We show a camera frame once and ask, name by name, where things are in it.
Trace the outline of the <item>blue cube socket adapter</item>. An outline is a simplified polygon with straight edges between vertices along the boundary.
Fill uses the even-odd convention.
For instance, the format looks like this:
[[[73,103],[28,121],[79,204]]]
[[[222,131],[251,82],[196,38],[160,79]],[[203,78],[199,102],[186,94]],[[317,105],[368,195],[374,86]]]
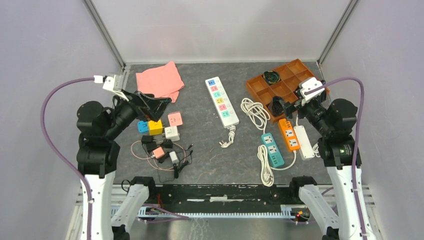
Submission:
[[[148,124],[148,122],[147,121],[140,120],[137,123],[137,129],[138,129],[138,132],[139,133],[142,133],[142,134],[148,133],[149,132],[149,124]]]

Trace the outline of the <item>yellow cube socket adapter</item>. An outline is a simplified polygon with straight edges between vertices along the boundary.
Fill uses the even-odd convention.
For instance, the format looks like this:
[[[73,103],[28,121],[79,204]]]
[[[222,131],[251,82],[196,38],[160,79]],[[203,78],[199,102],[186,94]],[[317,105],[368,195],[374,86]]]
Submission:
[[[147,122],[147,126],[150,136],[161,135],[163,133],[164,127],[161,119],[158,121],[150,120]]]

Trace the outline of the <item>pink cube socket adapter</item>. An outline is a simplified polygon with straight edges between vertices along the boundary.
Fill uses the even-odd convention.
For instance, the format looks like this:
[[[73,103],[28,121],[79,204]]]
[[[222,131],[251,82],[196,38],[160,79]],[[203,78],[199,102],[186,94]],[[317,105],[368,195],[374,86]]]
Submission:
[[[183,118],[180,111],[171,112],[168,114],[168,122],[171,127],[181,126],[183,124]]]

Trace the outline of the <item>white long power strip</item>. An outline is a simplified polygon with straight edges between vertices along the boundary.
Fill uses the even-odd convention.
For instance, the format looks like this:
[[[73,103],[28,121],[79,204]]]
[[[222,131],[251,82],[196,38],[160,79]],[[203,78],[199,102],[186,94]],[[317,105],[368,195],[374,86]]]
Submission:
[[[218,76],[209,78],[204,83],[222,126],[228,130],[228,141],[220,141],[220,147],[228,148],[234,143],[236,125],[240,123],[240,120],[220,78]]]

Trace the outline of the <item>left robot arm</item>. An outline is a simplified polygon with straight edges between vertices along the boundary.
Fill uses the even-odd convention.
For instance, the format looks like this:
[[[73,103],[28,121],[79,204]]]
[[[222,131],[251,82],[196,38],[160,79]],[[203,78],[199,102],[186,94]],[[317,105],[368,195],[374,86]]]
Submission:
[[[114,96],[114,107],[88,101],[77,110],[80,130],[77,170],[82,174],[83,222],[81,237],[90,240],[128,240],[137,211],[157,198],[154,180],[136,176],[118,212],[111,216],[112,189],[121,147],[115,139],[135,120],[159,121],[169,97],[154,97],[139,91]]]

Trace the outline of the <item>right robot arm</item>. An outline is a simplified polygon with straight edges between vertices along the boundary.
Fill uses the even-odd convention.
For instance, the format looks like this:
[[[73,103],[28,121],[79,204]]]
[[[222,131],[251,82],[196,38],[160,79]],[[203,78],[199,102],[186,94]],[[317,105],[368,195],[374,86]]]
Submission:
[[[295,92],[297,100],[283,105],[284,114],[305,118],[320,133],[318,152],[330,176],[337,211],[327,203],[311,176],[294,177],[289,199],[304,203],[318,224],[324,240],[374,240],[362,187],[362,160],[358,147],[364,101],[359,106],[338,98],[322,106],[324,89]]]

